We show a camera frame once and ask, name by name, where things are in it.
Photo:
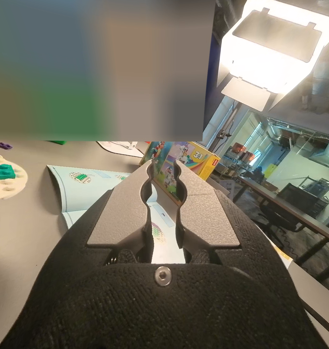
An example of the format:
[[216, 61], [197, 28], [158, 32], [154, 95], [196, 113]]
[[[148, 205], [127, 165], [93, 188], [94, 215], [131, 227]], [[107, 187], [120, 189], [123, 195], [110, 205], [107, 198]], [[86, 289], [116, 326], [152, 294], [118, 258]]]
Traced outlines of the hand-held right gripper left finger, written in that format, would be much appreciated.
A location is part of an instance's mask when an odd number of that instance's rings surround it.
[[91, 232], [88, 246], [153, 255], [152, 223], [147, 204], [152, 195], [153, 177], [154, 163], [148, 160], [114, 187]]

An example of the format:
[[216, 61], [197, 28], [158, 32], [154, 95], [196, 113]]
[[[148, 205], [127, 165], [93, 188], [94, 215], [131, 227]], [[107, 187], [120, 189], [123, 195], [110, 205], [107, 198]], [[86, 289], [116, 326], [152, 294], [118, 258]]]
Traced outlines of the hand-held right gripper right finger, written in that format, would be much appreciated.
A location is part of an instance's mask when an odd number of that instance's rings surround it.
[[193, 256], [199, 250], [239, 249], [241, 244], [216, 190], [182, 162], [175, 161], [176, 191], [180, 205], [176, 215], [176, 242]]

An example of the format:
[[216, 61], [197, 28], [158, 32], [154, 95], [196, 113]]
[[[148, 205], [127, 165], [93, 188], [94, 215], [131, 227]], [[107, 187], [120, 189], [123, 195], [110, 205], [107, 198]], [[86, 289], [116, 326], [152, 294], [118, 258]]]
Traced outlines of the teal lego brick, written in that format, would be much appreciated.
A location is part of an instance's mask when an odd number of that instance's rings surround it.
[[16, 174], [11, 165], [0, 164], [0, 180], [15, 179], [15, 178], [16, 178]]

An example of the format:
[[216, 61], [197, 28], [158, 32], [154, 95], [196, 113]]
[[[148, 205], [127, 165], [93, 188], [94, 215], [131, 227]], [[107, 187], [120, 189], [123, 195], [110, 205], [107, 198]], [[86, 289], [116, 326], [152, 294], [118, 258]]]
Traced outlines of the colourful lego set box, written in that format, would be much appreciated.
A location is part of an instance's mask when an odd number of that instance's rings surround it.
[[154, 161], [154, 181], [177, 204], [175, 161], [181, 162], [204, 181], [215, 169], [220, 158], [201, 145], [190, 141], [155, 141], [148, 145], [139, 165]]

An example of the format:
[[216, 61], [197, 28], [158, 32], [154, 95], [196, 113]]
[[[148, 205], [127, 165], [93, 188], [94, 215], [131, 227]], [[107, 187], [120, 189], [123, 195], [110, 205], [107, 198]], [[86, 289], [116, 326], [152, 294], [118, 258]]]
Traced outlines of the white paper sheet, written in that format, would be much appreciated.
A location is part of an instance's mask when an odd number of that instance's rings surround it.
[[136, 148], [137, 142], [123, 141], [97, 141], [97, 144], [104, 150], [118, 155], [126, 155], [142, 158], [143, 153]]

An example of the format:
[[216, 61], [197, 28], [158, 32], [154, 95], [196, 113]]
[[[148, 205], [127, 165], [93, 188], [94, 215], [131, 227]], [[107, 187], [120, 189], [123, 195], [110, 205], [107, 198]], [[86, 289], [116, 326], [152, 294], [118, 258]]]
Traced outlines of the black office chair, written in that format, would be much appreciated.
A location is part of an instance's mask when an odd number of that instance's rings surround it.
[[261, 213], [258, 213], [258, 215], [268, 221], [268, 224], [264, 225], [265, 227], [276, 226], [279, 229], [286, 229], [291, 232], [300, 232], [305, 228], [305, 225], [301, 224], [296, 217], [280, 206], [272, 202], [266, 204], [264, 202], [265, 200], [259, 204]]

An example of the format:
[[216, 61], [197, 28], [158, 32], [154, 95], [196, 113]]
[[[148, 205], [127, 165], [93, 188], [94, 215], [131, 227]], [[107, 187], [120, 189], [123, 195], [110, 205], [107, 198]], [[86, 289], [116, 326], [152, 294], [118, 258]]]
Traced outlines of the metal storage shelf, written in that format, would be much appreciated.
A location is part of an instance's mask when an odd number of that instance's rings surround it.
[[242, 162], [243, 164], [250, 165], [255, 159], [255, 154], [247, 151], [246, 146], [235, 142], [232, 146], [229, 146], [225, 153], [229, 158]]

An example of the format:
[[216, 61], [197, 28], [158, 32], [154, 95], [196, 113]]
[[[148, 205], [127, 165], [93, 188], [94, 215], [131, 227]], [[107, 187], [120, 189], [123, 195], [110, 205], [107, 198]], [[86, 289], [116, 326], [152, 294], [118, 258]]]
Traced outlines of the yellow white leaflet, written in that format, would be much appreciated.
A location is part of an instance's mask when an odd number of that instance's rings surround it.
[[289, 269], [290, 265], [293, 262], [293, 259], [285, 254], [280, 248], [278, 248], [271, 240], [269, 240], [270, 244], [273, 246], [274, 250], [277, 252], [278, 256], [282, 260], [286, 269]]

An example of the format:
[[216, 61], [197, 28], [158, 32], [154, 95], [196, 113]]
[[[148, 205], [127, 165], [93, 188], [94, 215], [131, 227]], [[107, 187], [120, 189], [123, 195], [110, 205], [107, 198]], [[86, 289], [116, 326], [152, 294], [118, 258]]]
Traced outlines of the long dark desk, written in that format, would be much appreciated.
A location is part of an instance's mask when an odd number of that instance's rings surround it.
[[242, 183], [242, 188], [234, 196], [233, 203], [236, 203], [244, 194], [245, 190], [247, 188], [250, 188], [252, 191], [257, 193], [259, 197], [262, 197], [264, 201], [271, 202], [275, 204], [277, 207], [282, 208], [295, 219], [297, 219], [304, 227], [307, 227], [314, 233], [318, 233], [324, 237], [322, 240], [313, 245], [303, 255], [294, 260], [295, 263], [298, 264], [298, 266], [301, 266], [303, 263], [305, 263], [308, 259], [315, 255], [315, 253], [320, 251], [329, 242], [329, 227], [315, 220], [306, 213], [302, 212], [298, 208], [286, 202], [284, 199], [280, 198], [276, 194], [270, 192], [269, 190], [264, 188], [262, 185], [256, 183], [252, 179], [238, 176], [237, 180], [239, 180]]

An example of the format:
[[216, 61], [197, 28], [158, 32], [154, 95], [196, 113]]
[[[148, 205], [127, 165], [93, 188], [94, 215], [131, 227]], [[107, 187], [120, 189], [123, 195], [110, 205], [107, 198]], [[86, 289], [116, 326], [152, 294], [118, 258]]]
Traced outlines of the black light stand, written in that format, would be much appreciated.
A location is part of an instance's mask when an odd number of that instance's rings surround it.
[[213, 141], [211, 142], [208, 148], [208, 151], [210, 151], [211, 153], [215, 152], [215, 148], [217, 147], [219, 141], [222, 140], [226, 136], [226, 134], [228, 134], [227, 132], [228, 126], [230, 125], [230, 123], [233, 122], [234, 117], [239, 111], [239, 109], [241, 108], [241, 106], [242, 106], [241, 102], [237, 102], [236, 105], [235, 103], [232, 104], [232, 107], [233, 107], [232, 112], [230, 113], [230, 115], [222, 125], [221, 129], [217, 132], [215, 138], [213, 139]]

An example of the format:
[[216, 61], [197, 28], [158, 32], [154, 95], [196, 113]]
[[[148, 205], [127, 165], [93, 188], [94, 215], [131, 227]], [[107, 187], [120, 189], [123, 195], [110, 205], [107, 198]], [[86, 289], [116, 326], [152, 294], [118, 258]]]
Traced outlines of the black computer monitor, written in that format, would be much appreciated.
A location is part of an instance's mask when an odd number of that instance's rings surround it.
[[319, 198], [291, 183], [280, 190], [277, 196], [313, 218], [319, 214]]

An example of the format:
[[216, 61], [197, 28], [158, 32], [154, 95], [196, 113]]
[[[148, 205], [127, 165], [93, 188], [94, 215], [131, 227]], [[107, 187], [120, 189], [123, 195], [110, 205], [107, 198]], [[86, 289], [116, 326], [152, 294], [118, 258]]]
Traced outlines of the bright studio light panel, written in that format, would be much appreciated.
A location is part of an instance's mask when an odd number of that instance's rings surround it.
[[217, 87], [256, 111], [271, 111], [310, 75], [328, 44], [329, 16], [280, 1], [246, 1], [222, 38]]

